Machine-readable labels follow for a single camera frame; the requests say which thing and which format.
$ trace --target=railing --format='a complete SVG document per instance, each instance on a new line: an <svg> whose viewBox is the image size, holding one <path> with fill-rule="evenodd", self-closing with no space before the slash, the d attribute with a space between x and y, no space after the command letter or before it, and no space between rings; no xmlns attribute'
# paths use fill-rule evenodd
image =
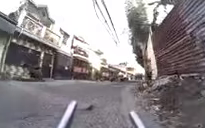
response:
<svg viewBox="0 0 205 128"><path fill-rule="evenodd" d="M46 39L47 41L49 41L53 44L58 45L59 40L60 40L60 36L47 28L45 35L44 35L44 39Z"/></svg>
<svg viewBox="0 0 205 128"><path fill-rule="evenodd" d="M26 16L24 18L21 27L27 29L29 32L39 37L41 37L41 33L44 28L44 26L41 23L35 21L29 16Z"/></svg>
<svg viewBox="0 0 205 128"><path fill-rule="evenodd" d="M30 16L25 16L21 27L28 30L33 35L45 39L51 44L59 45L61 37Z"/></svg>

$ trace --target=dirt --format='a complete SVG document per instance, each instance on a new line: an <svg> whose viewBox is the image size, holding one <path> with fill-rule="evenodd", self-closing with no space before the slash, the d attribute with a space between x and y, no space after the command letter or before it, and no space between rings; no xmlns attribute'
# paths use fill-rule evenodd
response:
<svg viewBox="0 0 205 128"><path fill-rule="evenodd" d="M151 85L138 87L137 95L144 99L138 105L164 128L205 128L205 74L167 76Z"/></svg>

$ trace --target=asphalt road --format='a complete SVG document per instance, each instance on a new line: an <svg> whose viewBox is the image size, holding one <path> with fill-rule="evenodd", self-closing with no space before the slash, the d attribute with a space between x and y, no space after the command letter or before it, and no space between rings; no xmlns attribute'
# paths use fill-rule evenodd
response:
<svg viewBox="0 0 205 128"><path fill-rule="evenodd" d="M72 128L131 128L134 83L0 81L0 128L55 128L77 100Z"/></svg>

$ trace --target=fence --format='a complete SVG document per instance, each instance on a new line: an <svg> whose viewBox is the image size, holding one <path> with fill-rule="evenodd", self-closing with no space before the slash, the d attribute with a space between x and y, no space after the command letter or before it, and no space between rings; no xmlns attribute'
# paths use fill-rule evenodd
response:
<svg viewBox="0 0 205 128"><path fill-rule="evenodd" d="M205 0L182 0L152 36L158 75L205 72Z"/></svg>

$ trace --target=power line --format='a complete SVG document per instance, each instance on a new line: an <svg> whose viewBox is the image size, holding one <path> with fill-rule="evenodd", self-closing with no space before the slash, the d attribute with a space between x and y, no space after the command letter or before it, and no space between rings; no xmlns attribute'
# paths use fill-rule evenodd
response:
<svg viewBox="0 0 205 128"><path fill-rule="evenodd" d="M117 34L116 30L115 30L114 23L113 23L113 21L112 21L112 19L111 19L111 16L110 16L110 14L109 14L109 11L108 11L108 9L107 9L107 6L106 6L104 0L101 0L101 1L102 1L102 4L103 4L103 6L104 6L106 12L107 12L107 15L108 15L109 19L110 19L110 22L111 22L111 25L112 25L112 27L113 27L113 29L114 29L114 33L115 33L115 35L116 35L116 37L117 37L117 40L118 40L118 42L120 43L119 38L118 38L118 34Z"/></svg>
<svg viewBox="0 0 205 128"><path fill-rule="evenodd" d="M108 17L109 17L109 20L110 20L110 22L111 22L111 24L112 24L112 27L113 27L113 31L114 31L114 33L115 33L115 36L113 35L113 32L112 32L112 30L111 30L111 28L110 28L110 26L109 26L109 24L108 24L108 22L107 22L107 20L106 20L106 18L105 18L105 16L104 16L103 12L102 12L102 10L101 10L101 8L100 8L100 6L99 6L97 0L93 0L93 5L94 5L95 13L96 13L98 19L100 20L98 14L97 14L97 11L96 11L96 7L95 7L95 5L96 5L97 8L98 8L98 10L100 11L100 14L102 15L102 17L103 17L103 19L104 19L104 21L105 21L106 26L107 26L108 29L109 29L109 30L108 30L107 27L105 27L106 30L107 30L108 33L112 36L112 38L113 38L113 40L115 41L116 44L117 44L117 43L120 43L119 38L118 38L118 35L117 35L117 32L116 32L115 27L114 27L114 24L113 24L113 22L112 22L111 16L110 16L110 14L109 14L109 12L108 12L108 9L107 9L107 7L106 7L104 1L102 1L102 2L103 2L103 6L105 7L105 10L106 10L106 12L107 12L107 15L108 15Z"/></svg>
<svg viewBox="0 0 205 128"><path fill-rule="evenodd" d="M106 20L105 16L103 15L102 10L100 9L100 6L98 5L98 3L97 3L96 0L93 0L94 11L95 11L95 13L96 13L97 18L101 21L101 19L99 18L98 14L97 14L97 10L96 10L95 4L97 5L97 8L99 9L99 11L100 11L100 13L101 13L101 15L102 15L102 17L103 17L105 24L106 24L107 27L108 27L108 28L107 28L106 25L103 24L104 27L105 27L105 29L106 29L106 31L109 33L109 35L112 37L112 39L114 40L114 42L117 44L117 41L116 41L115 38L114 38L114 35L113 35L113 33L112 33L112 30L111 30L110 26L108 25L107 20Z"/></svg>

